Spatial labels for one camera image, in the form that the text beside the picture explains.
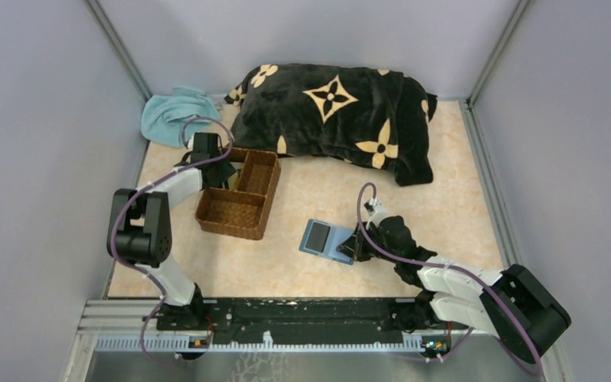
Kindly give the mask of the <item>woven brown divided basket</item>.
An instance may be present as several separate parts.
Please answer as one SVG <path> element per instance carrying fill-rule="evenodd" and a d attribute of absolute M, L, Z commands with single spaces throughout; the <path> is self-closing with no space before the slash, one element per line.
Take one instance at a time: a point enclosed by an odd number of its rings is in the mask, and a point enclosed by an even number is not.
<path fill-rule="evenodd" d="M 206 189 L 195 219 L 205 232 L 261 240 L 281 173 L 278 155 L 233 148 L 228 160 L 239 171 L 235 188 Z"/>

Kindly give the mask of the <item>dark grey credit card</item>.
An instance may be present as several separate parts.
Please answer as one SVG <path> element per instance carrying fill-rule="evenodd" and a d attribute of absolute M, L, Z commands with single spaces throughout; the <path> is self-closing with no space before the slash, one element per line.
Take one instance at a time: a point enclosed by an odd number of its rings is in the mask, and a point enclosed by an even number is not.
<path fill-rule="evenodd" d="M 316 253 L 323 253 L 330 229 L 331 227 L 326 224 L 313 222 L 306 237 L 304 248 Z"/>

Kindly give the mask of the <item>teal leather card holder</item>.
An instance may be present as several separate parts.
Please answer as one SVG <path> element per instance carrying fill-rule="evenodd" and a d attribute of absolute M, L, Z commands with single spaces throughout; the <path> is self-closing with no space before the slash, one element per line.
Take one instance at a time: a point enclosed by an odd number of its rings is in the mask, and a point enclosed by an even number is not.
<path fill-rule="evenodd" d="M 326 224 L 331 227 L 323 253 L 316 253 L 314 251 L 310 251 L 304 248 L 304 244 L 306 243 L 306 237 L 313 222 Z M 330 223 L 325 223 L 320 220 L 309 219 L 306 224 L 305 231 L 303 233 L 298 249 L 301 252 L 315 255 L 324 259 L 329 259 L 346 265 L 353 265 L 354 260 L 352 257 L 352 249 L 345 243 L 346 241 L 354 237 L 353 233 L 354 231 L 352 229 L 332 225 Z"/>

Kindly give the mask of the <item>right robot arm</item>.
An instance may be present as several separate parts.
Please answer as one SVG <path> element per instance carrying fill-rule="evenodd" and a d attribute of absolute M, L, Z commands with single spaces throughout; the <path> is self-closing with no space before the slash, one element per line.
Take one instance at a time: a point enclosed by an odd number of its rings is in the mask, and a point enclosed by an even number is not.
<path fill-rule="evenodd" d="M 534 364 L 572 324 L 526 267 L 514 263 L 493 270 L 454 263 L 417 245 L 401 216 L 366 223 L 337 249 L 360 262 L 390 261 L 405 283 L 419 288 L 414 307 L 396 318 L 407 329 L 465 325 L 494 336 L 512 355 Z"/>

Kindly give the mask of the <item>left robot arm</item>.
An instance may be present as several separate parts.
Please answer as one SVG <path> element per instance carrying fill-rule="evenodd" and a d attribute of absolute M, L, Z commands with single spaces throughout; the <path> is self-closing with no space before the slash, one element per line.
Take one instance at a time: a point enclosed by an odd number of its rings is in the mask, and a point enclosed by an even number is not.
<path fill-rule="evenodd" d="M 207 317 L 200 287 L 171 253 L 170 211 L 194 194 L 222 186 L 235 173 L 219 135 L 195 133 L 188 149 L 162 178 L 137 189 L 118 189 L 112 198 L 107 251 L 159 290 L 154 314 L 159 330 L 199 329 Z"/>

